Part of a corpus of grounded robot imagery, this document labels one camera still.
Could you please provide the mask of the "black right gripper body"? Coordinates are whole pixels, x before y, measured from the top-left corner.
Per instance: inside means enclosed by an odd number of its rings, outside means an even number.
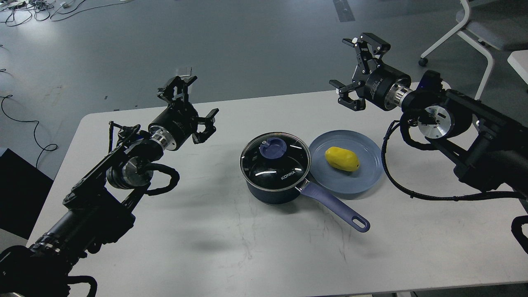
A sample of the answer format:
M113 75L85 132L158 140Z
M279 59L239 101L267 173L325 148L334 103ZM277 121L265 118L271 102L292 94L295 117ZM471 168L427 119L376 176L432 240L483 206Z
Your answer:
M396 107L394 96L398 88L410 87L411 77L392 66L374 70L366 80L364 98L384 111Z

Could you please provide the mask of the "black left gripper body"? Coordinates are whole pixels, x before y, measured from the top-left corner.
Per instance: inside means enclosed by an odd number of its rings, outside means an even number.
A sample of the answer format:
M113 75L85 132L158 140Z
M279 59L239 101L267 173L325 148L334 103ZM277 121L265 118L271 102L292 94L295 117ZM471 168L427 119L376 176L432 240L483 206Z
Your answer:
M151 134L163 130L166 150L176 151L183 143L197 132L198 113L191 103L170 103L148 126Z

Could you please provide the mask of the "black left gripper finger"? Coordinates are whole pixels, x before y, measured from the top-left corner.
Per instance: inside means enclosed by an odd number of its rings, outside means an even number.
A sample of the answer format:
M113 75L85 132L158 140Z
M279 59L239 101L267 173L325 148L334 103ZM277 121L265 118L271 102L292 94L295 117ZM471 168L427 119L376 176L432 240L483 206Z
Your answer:
M192 117L192 123L196 126L194 132L191 134L194 144L202 144L206 142L216 131L215 116L219 112L218 108L211 109L205 117ZM198 131L198 126L204 126L204 130Z
M175 76L157 89L157 97L167 103L167 108L190 108L189 87L198 79L197 76L183 78Z

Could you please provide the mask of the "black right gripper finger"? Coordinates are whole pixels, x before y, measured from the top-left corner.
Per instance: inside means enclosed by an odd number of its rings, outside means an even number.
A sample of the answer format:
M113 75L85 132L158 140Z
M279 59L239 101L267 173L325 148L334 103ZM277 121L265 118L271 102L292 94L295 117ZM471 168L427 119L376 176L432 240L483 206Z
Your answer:
M337 102L351 109L352 111L363 111L366 108L365 99L358 96L358 99L351 98L351 94L358 90L363 90L365 82L362 80L352 80L348 85L341 83L338 80L330 80L329 84L336 89L338 94Z
M382 57L391 49L389 42L373 33L362 33L353 39L342 39L342 43L355 49L358 64L352 80L356 82L366 82L368 77L381 67Z

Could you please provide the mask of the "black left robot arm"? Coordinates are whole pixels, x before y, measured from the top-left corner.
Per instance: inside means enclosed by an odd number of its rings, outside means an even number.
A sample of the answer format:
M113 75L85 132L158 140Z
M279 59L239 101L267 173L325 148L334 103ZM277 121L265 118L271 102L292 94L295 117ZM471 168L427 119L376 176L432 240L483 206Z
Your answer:
M89 286L89 297L96 296L95 278L70 275L74 265L123 237L134 226L133 210L144 195L158 196L178 185L178 171L158 163L165 151L178 150L189 138L203 143L216 132L219 110L200 117L190 102L189 87L196 79L169 79L157 92L166 109L147 130L139 124L118 126L116 146L64 198L67 213L30 247L2 252L3 297L67 297L71 286L81 283Z

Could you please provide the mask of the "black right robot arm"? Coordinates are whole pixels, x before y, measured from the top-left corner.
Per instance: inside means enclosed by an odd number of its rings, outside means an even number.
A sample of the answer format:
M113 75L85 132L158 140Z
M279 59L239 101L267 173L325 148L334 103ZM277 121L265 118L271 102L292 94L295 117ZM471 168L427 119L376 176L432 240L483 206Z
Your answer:
M429 201L527 201L526 126L480 100L445 88L441 74L433 70L426 71L417 87L411 88L409 75L383 62L391 46L373 33L342 42L355 49L357 66L350 83L330 80L338 103L353 111L363 111L366 103L383 111L401 110L401 117L389 124L381 148L385 174L398 190ZM399 184L385 157L396 130L410 147L441 152L454 163L458 181L477 193L439 197Z

